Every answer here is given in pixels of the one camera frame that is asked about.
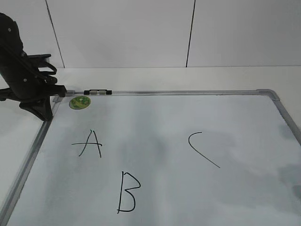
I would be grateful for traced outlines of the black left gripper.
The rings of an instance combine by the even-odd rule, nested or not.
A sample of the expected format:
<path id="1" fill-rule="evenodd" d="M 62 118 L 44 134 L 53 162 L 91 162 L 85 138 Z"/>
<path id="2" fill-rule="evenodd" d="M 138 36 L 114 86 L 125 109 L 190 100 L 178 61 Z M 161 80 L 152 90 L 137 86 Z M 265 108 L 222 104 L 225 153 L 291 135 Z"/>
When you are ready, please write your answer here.
<path id="1" fill-rule="evenodd" d="M 67 90 L 64 85 L 53 85 L 53 71 L 40 71 L 40 67 L 53 69 L 50 64 L 50 54 L 29 55 L 25 57 L 27 66 L 14 61 L 12 58 L 0 58 L 0 74 L 8 88 L 0 90 L 0 100 L 12 99 L 16 101 L 31 100 L 38 96 L 42 87 L 46 84 L 48 96 L 65 97 Z M 19 107 L 26 110 L 42 121 L 51 121 L 53 113 L 50 98 L 43 98 L 33 102 L 21 102 Z"/>

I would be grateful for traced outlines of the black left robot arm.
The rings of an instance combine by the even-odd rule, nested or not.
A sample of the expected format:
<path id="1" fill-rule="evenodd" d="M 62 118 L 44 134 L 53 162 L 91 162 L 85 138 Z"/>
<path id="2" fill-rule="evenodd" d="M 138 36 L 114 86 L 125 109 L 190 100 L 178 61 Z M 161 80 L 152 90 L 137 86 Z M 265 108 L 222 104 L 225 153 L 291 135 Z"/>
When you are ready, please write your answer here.
<path id="1" fill-rule="evenodd" d="M 42 121 L 53 113 L 51 96 L 65 97 L 66 88 L 57 84 L 57 69 L 49 63 L 50 54 L 28 55 L 23 50 L 16 21 L 0 15 L 0 74 L 8 88 L 1 89 L 0 99 L 18 101 L 19 107 Z"/>

